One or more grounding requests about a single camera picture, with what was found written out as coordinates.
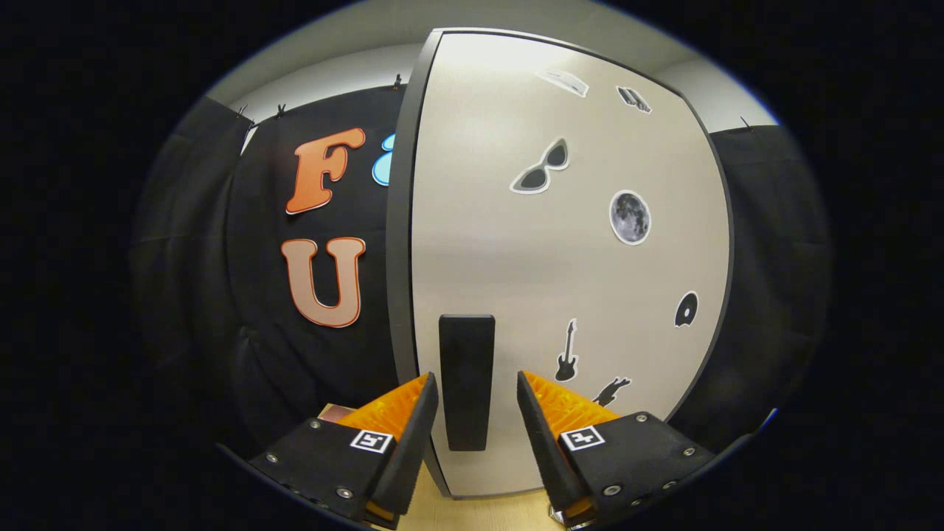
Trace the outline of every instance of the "ceiling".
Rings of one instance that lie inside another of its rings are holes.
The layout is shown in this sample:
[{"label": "ceiling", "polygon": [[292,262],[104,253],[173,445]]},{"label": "ceiling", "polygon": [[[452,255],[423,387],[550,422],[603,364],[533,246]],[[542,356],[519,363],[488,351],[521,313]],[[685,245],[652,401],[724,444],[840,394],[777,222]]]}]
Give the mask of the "ceiling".
[{"label": "ceiling", "polygon": [[665,33],[590,0],[365,0],[273,43],[207,96],[230,104],[262,85],[340,56],[421,44],[437,27],[494,27],[543,35],[599,52],[645,74],[699,54]]}]

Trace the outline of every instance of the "white wall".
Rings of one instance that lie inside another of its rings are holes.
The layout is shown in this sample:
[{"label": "white wall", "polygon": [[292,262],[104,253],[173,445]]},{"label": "white wall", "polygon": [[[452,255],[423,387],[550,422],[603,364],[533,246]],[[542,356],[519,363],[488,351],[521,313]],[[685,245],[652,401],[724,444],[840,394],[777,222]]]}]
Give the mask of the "white wall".
[{"label": "white wall", "polygon": [[[277,105],[285,104],[289,110],[338,94],[392,85],[397,74],[406,83],[422,46],[385,46],[325,60],[265,84],[228,106],[237,111],[246,105],[243,114],[259,123],[275,115]],[[752,126],[777,124],[745,88],[708,60],[680,62],[653,76],[685,94],[708,132],[743,128],[742,116]],[[247,145],[254,132],[246,137]]]},{"label": "white wall", "polygon": [[[288,111],[338,94],[393,85],[397,74],[406,83],[422,47],[422,43],[384,46],[325,60],[266,83],[228,106],[238,111],[246,105],[243,116],[258,124],[274,116],[282,104]],[[243,151],[255,133],[252,129],[246,135]]]},{"label": "white wall", "polygon": [[708,132],[776,125],[777,119],[747,89],[708,60],[687,60],[653,75],[675,87],[695,108]]}]

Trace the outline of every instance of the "orange letter f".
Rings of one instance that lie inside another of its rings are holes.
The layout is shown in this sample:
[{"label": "orange letter f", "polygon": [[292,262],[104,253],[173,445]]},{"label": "orange letter f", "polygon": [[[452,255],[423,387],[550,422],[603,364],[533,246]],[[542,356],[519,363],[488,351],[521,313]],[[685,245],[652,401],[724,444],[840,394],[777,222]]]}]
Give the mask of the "orange letter f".
[{"label": "orange letter f", "polygon": [[[332,182],[345,174],[347,150],[343,146],[361,147],[366,136],[361,128],[312,140],[295,150],[298,156],[298,173],[295,175],[295,195],[285,205],[286,214],[298,214],[328,204],[331,191],[323,186],[327,173]],[[328,149],[338,146],[328,157]]]}]

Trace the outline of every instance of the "black curtain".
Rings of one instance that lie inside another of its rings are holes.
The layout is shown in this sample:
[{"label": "black curtain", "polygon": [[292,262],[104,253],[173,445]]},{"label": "black curtain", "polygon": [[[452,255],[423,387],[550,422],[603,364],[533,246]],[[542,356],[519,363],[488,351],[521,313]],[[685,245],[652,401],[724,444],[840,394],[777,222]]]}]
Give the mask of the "black curtain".
[{"label": "black curtain", "polygon": [[250,126],[216,101],[197,101],[151,166],[129,251],[158,418],[179,424],[187,437],[224,437],[237,447],[246,443],[229,377],[238,320],[224,227],[227,191]]},{"label": "black curtain", "polygon": [[[387,187],[374,181],[372,168],[387,153],[381,143],[396,129],[406,89],[340,94],[265,120],[237,164],[226,226],[228,271],[241,322],[233,378],[237,408],[259,450],[316,416],[326,403],[359,407],[397,386],[386,295]],[[343,147],[342,177],[324,180],[330,201],[286,214],[295,190],[295,150],[351,128],[361,128],[366,138],[361,147]],[[344,328],[320,326],[295,308],[281,245],[290,239],[315,242],[314,290],[331,306],[338,301],[338,284],[325,246],[346,236],[366,244],[358,258],[361,313]]]},{"label": "black curtain", "polygon": [[731,291],[711,357],[669,424],[719,452],[800,384],[826,324],[832,252],[816,178],[786,130],[711,138],[733,211]]}]

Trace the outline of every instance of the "wooden surface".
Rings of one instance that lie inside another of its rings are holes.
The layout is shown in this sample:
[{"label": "wooden surface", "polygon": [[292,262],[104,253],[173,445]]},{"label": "wooden surface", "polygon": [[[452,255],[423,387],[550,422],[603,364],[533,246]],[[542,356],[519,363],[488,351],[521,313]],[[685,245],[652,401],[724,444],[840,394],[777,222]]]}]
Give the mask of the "wooden surface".
[{"label": "wooden surface", "polygon": [[444,498],[423,463],[410,510],[400,517],[397,531],[563,531],[548,515],[549,505],[543,489],[473,500]]}]

